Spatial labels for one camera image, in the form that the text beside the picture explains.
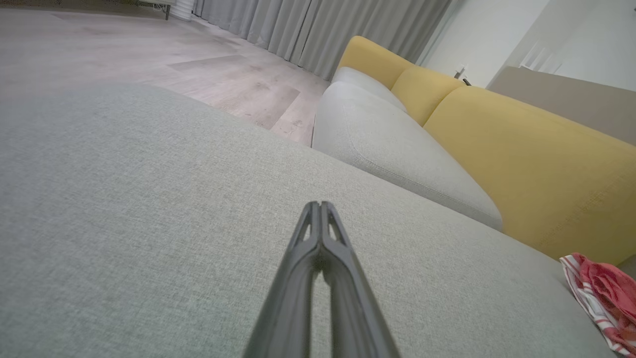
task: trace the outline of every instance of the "yellow back cushion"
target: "yellow back cushion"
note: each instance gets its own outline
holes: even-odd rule
[[[414,64],[362,36],[354,36],[340,59],[338,68],[350,67],[375,78],[391,89],[404,70]]]
[[[476,87],[449,94],[424,129],[492,198],[506,234],[555,259],[636,254],[636,147]]]
[[[404,104],[409,116],[424,125],[449,93],[466,84],[431,69],[412,66],[402,72],[391,92]]]

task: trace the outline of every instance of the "electrical outlet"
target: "electrical outlet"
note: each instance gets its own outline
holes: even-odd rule
[[[459,66],[455,68],[455,78],[460,80],[464,72],[466,72],[466,66],[459,64]]]

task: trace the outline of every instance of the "white wall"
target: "white wall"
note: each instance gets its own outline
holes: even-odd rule
[[[466,77],[486,87],[548,0],[465,0],[439,44],[425,62],[427,68],[453,76],[458,65]]]
[[[552,54],[555,62],[559,62],[559,51],[602,1],[604,0],[550,0],[504,66],[518,67],[535,44]]]
[[[556,74],[636,91],[634,7],[634,0],[602,0],[564,45]]]

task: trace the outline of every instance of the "sofa cushion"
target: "sofa cushion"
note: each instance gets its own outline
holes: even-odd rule
[[[356,85],[384,99],[390,104],[393,104],[400,110],[406,111],[406,108],[404,107],[402,102],[400,102],[400,100],[393,93],[391,93],[390,89],[384,87],[383,84],[376,81],[373,77],[366,75],[356,69],[352,69],[349,67],[339,68],[331,81],[331,83],[336,82],[346,82],[351,83],[352,85]]]
[[[615,358],[558,262],[194,99],[79,89],[0,129],[2,356],[240,357],[303,205],[330,200],[403,357]]]
[[[424,125],[433,111],[455,89],[466,84],[428,68],[413,66],[397,78],[391,92],[404,104],[406,112]]]
[[[312,147],[501,230],[497,207],[457,161],[406,113],[359,87],[325,91]]]
[[[554,259],[636,254],[633,145],[478,87],[449,94],[424,129],[493,199],[506,234]]]

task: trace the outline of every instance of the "white stripe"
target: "white stripe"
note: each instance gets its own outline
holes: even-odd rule
[[[565,257],[561,257],[559,259],[559,261],[561,261],[561,264],[563,265],[563,267],[567,268],[568,271],[570,271],[577,279],[579,278],[579,270],[574,269],[575,266],[571,266],[571,261],[568,260],[568,258],[571,258],[574,262],[576,262],[576,260],[574,260],[573,256],[565,256]]]
[[[572,264],[572,267],[578,272],[581,270],[581,265],[579,265],[579,263],[577,262],[577,260],[574,258],[574,256],[572,255],[568,255],[565,256],[565,258],[567,259],[567,262],[569,262],[570,264]]]
[[[581,298],[579,297],[579,294],[576,292],[577,287],[572,286],[575,278],[572,276],[570,269],[566,265],[563,265],[563,272],[565,273],[565,279],[567,280],[567,285],[570,286],[570,291],[572,291],[572,293],[574,294],[574,298],[581,305],[581,307],[585,309],[585,306],[581,302]]]
[[[616,350],[615,352],[619,352],[622,355],[630,355],[630,351],[625,349],[625,347],[623,347],[623,346],[621,346],[621,348],[619,350]]]
[[[594,297],[596,299],[596,302],[598,303],[598,307],[600,308],[600,310],[603,312],[603,316],[607,317],[607,319],[612,322],[612,325],[614,327],[618,326],[618,321],[616,320],[616,318],[614,318],[614,316],[612,316],[611,313],[609,313],[605,307],[600,303],[600,301],[596,298],[596,296]]]
[[[580,289],[577,290],[577,292],[579,293],[581,302],[583,302],[584,304],[583,307],[594,318],[594,320],[606,318],[603,310],[595,309],[598,308],[598,301],[595,302],[596,298],[594,296],[586,294],[585,292],[583,292],[583,290]]]
[[[609,339],[608,336],[606,336],[604,334],[603,334],[603,338],[605,338],[605,342],[607,342],[607,346],[609,347],[609,349],[613,350],[612,346],[614,345],[614,343]]]
[[[616,328],[616,327],[612,326],[612,324],[609,323],[609,322],[599,322],[599,323],[597,323],[597,326],[598,326],[598,328],[601,329],[601,331],[604,330],[605,328]]]
[[[588,306],[590,307],[590,309],[592,309],[592,311],[594,311],[594,314],[600,315],[600,316],[607,315],[605,308],[603,307],[602,304],[600,304],[596,296],[594,296],[594,293],[590,294],[589,292],[584,292],[584,294],[585,294],[585,299],[588,302]]]

